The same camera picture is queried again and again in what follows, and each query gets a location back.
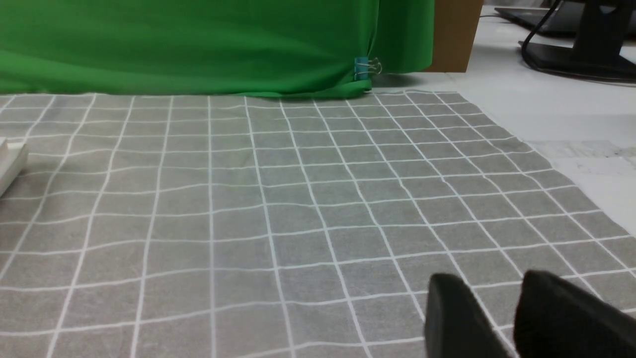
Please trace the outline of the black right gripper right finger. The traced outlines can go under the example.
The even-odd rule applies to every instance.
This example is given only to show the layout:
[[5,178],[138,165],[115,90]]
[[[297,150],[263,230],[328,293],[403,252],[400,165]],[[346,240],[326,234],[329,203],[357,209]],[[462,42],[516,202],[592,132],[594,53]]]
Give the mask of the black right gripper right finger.
[[528,270],[513,339],[521,358],[633,358],[636,322],[546,270]]

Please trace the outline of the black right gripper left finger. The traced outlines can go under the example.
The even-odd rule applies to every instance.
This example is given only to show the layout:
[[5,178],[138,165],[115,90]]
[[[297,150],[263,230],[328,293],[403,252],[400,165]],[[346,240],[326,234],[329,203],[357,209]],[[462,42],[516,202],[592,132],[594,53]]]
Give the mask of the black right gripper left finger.
[[431,275],[423,326],[428,358],[508,358],[470,288],[449,273]]

